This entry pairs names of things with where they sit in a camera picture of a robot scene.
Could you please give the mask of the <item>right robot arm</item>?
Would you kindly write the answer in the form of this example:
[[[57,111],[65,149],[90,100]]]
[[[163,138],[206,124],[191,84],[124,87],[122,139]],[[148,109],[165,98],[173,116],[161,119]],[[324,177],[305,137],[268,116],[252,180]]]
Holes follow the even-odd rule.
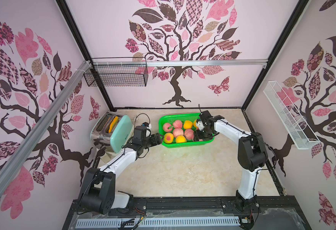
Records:
[[[237,145],[237,160],[242,167],[242,176],[236,191],[235,206],[240,212],[250,209],[256,204],[259,174],[268,158],[262,135],[246,132],[229,123],[223,116],[213,117],[209,111],[201,112],[195,124],[198,127],[194,131],[195,142],[209,141],[222,134]]]

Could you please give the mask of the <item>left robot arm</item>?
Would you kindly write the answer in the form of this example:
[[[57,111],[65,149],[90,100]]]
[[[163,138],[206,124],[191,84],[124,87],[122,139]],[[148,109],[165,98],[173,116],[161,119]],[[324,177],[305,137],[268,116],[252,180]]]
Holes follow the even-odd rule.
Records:
[[[130,138],[115,159],[100,168],[86,172],[78,197],[78,210],[107,214],[112,209],[126,209],[133,195],[116,190],[120,174],[141,157],[144,150],[163,143],[163,135],[155,133]]]

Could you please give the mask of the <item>pink peach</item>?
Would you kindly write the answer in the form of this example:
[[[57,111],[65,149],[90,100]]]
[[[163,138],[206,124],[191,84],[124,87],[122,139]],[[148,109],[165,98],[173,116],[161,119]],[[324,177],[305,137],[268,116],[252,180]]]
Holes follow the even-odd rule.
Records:
[[[180,120],[174,121],[172,125],[174,128],[183,128],[183,123]]]
[[[172,133],[174,135],[174,138],[178,136],[184,136],[184,130],[182,128],[175,128]]]
[[[173,129],[174,129],[174,126],[170,123],[165,123],[163,125],[163,131],[166,132],[166,133],[172,132]]]
[[[193,140],[194,139],[194,130],[193,129],[186,129],[184,131],[184,136],[186,140]]]

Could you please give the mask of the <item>pink peach front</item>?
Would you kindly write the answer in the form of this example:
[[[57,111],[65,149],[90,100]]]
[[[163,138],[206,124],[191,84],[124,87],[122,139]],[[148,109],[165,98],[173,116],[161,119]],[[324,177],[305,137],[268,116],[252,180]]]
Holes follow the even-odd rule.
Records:
[[[165,123],[163,125],[163,131],[166,132],[166,133],[172,132],[173,129],[174,129],[174,126],[170,123]]]

